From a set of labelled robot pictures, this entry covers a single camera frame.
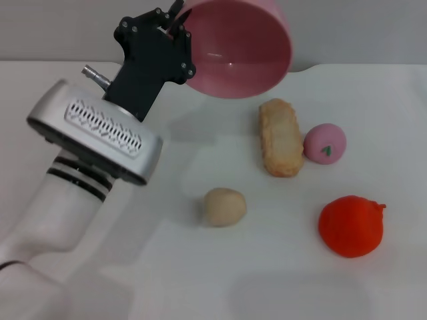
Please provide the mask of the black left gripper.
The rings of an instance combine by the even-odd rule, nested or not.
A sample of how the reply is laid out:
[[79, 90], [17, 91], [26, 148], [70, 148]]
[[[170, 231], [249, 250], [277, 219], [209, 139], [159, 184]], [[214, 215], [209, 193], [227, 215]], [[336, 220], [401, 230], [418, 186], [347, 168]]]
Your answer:
[[157, 8], [137, 17], [124, 17], [113, 33], [124, 60], [104, 99], [140, 122], [165, 83], [182, 85], [196, 74], [192, 36], [184, 27], [191, 9], [176, 16], [183, 5], [184, 0], [175, 0], [167, 13]]

